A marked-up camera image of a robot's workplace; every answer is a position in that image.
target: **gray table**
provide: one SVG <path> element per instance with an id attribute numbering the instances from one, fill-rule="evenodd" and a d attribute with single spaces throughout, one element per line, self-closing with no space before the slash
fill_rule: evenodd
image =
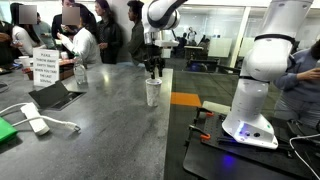
<path id="1" fill-rule="evenodd" d="M 87 93 L 62 111 L 41 114 L 75 122 L 81 133 L 48 122 L 51 133 L 37 137 L 28 123 L 18 126 L 21 143 L 5 147 L 0 155 L 0 179 L 162 179 L 172 74 L 164 69 L 158 107 L 146 103 L 149 75 L 143 67 L 93 65 L 84 89 L 74 77 L 64 80 L 68 90 Z M 35 89 L 33 82 L 20 70 L 0 76 L 0 81 L 10 85 L 0 94 L 0 110 L 33 101 L 28 94 Z M 17 109 L 4 119 L 25 119 Z"/>

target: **green object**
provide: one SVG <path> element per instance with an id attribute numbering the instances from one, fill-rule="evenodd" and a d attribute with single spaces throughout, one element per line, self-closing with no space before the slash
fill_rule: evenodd
<path id="1" fill-rule="evenodd" d="M 10 141 L 18 131 L 0 117 L 0 144 Z"/>

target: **cable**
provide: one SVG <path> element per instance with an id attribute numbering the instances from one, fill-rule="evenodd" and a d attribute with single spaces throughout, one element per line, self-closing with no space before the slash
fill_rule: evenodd
<path id="1" fill-rule="evenodd" d="M 14 107 L 22 106 L 22 105 L 27 105 L 27 104 L 28 104 L 28 103 L 19 103 L 19 104 L 12 105 L 12 106 L 10 106 L 10 107 L 8 107 L 8 108 L 6 108 L 6 109 L 4 109 L 4 110 L 0 111 L 0 114 L 2 114 L 3 112 L 5 112 L 5 111 L 7 111 L 7 110 L 9 110 L 9 109 L 14 108 Z"/>
<path id="2" fill-rule="evenodd" d="M 308 139 L 308 138 L 313 138 L 313 137 L 318 137 L 320 136 L 320 134 L 316 134 L 316 135 L 311 135 L 311 136 L 301 136 L 301 137 L 294 137 L 294 138 L 291 138 L 289 143 L 290 143 L 290 146 L 292 147 L 292 149 L 294 150 L 294 152 L 296 153 L 296 155 L 300 158 L 300 160 L 305 164 L 307 165 L 307 167 L 312 171 L 312 173 L 317 177 L 317 179 L 320 180 L 320 177 L 317 175 L 317 173 L 309 166 L 309 164 L 304 160 L 302 159 L 302 157 L 299 155 L 299 153 L 294 149 L 293 145 L 292 145 L 292 140 L 295 140 L 295 139 Z"/>
<path id="3" fill-rule="evenodd" d="M 25 119 L 25 120 L 22 120 L 22 121 L 20 121 L 18 123 L 13 124 L 12 126 L 15 127 L 15 126 L 18 126 L 20 124 L 29 122 L 31 120 L 39 119 L 39 118 L 42 118 L 44 120 L 51 121 L 51 122 L 54 122 L 54 123 L 57 123 L 57 124 L 64 125 L 65 127 L 67 127 L 68 129 L 71 129 L 71 130 L 75 130 L 75 131 L 80 131 L 81 130 L 81 128 L 77 124 L 75 124 L 73 122 L 59 121 L 59 120 L 53 119 L 53 118 L 48 117 L 48 116 L 37 116 L 37 117 Z"/>
<path id="4" fill-rule="evenodd" d="M 0 91 L 0 94 L 1 93 L 4 93 L 4 92 L 6 92 L 6 91 L 8 91 L 9 90 L 9 85 L 7 84 L 7 83 L 4 83 L 4 82 L 0 82 L 0 85 L 1 84 L 3 84 L 4 85 L 4 87 L 1 87 L 0 89 L 2 89 L 2 88 L 5 88 L 5 87 L 7 87 L 7 88 L 5 88 L 3 91 Z"/>

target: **black mat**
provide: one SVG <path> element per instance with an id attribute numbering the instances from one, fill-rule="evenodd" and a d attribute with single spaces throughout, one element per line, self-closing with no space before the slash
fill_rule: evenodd
<path id="1" fill-rule="evenodd" d="M 213 117 L 209 117 L 205 121 L 204 131 L 211 135 L 211 139 L 208 141 L 202 140 L 202 143 L 214 148 L 227 151 L 234 155 L 247 158 L 251 161 L 261 163 L 269 168 L 287 172 L 292 176 L 297 177 L 298 179 L 310 179 L 310 170 L 302 163 L 302 161 L 298 157 L 295 156 L 293 152 L 291 152 L 293 158 L 289 158 L 287 151 L 280 151 L 279 148 L 277 150 L 267 150 L 264 148 L 237 143 L 233 138 L 225 135 L 222 129 L 222 120 L 219 120 L 218 115 L 219 114 L 216 114 Z M 217 138 L 219 137 L 232 139 L 233 142 L 225 144 L 219 143 L 217 141 Z M 279 144 L 281 144 L 281 141 L 279 140 L 281 138 L 287 140 L 287 142 L 289 140 L 288 136 L 277 137 Z"/>

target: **white cable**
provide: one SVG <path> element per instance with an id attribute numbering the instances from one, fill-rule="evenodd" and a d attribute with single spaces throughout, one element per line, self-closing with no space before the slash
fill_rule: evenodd
<path id="1" fill-rule="evenodd" d="M 5 111 L 7 111 L 7 110 L 9 110 L 9 109 L 14 108 L 14 107 L 22 106 L 22 105 L 26 105 L 26 104 L 28 104 L 28 103 L 19 103 L 19 104 L 12 105 L 12 106 L 10 106 L 10 107 L 8 107 L 8 108 L 6 108 L 6 109 L 4 109 L 4 110 L 0 111 L 0 114 L 2 114 L 3 112 L 5 112 Z"/>
<path id="2" fill-rule="evenodd" d="M 302 159 L 302 157 L 299 155 L 299 153 L 294 149 L 293 145 L 292 145 L 292 140 L 295 140 L 295 139 L 308 139 L 308 138 L 313 138 L 313 137 L 317 137 L 317 136 L 320 136 L 320 134 L 315 134 L 315 135 L 311 135 L 311 136 L 301 136 L 301 137 L 294 137 L 294 138 L 291 138 L 289 143 L 290 143 L 290 146 L 291 148 L 294 150 L 294 152 L 296 153 L 296 155 L 301 159 L 301 161 L 307 165 L 307 167 L 312 171 L 312 173 L 317 177 L 318 180 L 320 180 L 320 177 L 317 175 L 317 173 L 312 169 L 312 167 L 309 166 L 309 164 L 304 160 Z"/>
<path id="3" fill-rule="evenodd" d="M 59 120 L 56 120 L 56 119 L 53 119 L 53 118 L 50 118 L 48 116 L 38 116 L 38 117 L 33 117 L 33 118 L 29 118 L 29 119 L 25 119 L 23 121 L 20 121 L 18 123 L 15 123 L 13 124 L 12 126 L 15 127 L 15 126 L 18 126 L 20 124 L 23 124 L 25 122 L 29 122 L 31 120 L 35 120 L 35 119 L 39 119 L 39 118 L 42 118 L 44 120 L 47 120 L 47 121 L 51 121 L 51 122 L 54 122 L 54 123 L 57 123 L 57 124 L 61 124 L 61 125 L 64 125 L 65 127 L 71 129 L 71 130 L 75 130 L 75 131 L 79 131 L 81 128 L 79 126 L 77 126 L 77 124 L 73 123 L 73 122 L 66 122 L 66 121 L 59 121 Z"/>

